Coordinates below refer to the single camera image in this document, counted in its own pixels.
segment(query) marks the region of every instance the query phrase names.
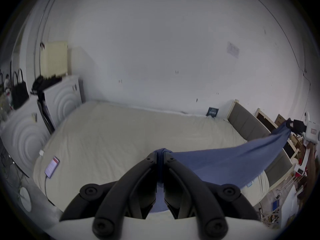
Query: phone screen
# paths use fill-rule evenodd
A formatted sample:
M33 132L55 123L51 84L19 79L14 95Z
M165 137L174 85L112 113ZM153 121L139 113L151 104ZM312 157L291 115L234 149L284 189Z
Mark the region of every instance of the phone screen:
M45 169L44 173L48 176L49 179L51 178L54 170L57 168L59 162L59 159L54 156L47 168Z

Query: person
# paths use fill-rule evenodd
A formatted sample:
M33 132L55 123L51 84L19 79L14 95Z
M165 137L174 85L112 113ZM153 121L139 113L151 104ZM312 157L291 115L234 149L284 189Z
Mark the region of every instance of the person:
M11 88L11 84L10 84L10 80L9 80L9 74L7 74L5 76L5 81L4 81L3 87L4 87L4 91L6 91L6 89L10 89Z

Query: gray headboard panel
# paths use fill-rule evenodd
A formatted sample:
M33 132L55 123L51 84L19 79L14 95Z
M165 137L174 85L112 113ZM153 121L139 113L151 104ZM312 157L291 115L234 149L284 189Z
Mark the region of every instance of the gray headboard panel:
M234 129L247 141L266 137L270 131L248 110L238 102L234 102L234 107L228 115L228 121ZM286 152L282 152L265 170L269 180L269 186L273 186L292 168L290 158Z

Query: radiator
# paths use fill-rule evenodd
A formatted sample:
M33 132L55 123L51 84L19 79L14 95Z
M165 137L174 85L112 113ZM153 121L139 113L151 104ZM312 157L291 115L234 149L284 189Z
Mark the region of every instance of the radiator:
M67 50L68 44L65 41L47 42L41 46L41 75L46 78L65 75L68 72Z

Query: blue cloth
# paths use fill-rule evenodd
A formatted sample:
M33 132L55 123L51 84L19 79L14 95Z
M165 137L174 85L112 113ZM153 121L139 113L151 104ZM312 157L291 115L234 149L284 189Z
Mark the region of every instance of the blue cloth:
M272 163L282 151L290 133L291 130L286 127L284 122L269 136L254 139L241 146L171 152L171 155L203 181L218 185L234 184L241 189ZM163 164L163 153L169 152L169 150L163 148L155 152L157 153L157 164ZM161 182L162 175L158 174L158 187L161 186ZM157 190L156 198L161 198L161 196L163 198L163 193L160 195L158 192L160 191ZM156 202L151 212L165 211L164 209L167 210L166 207Z

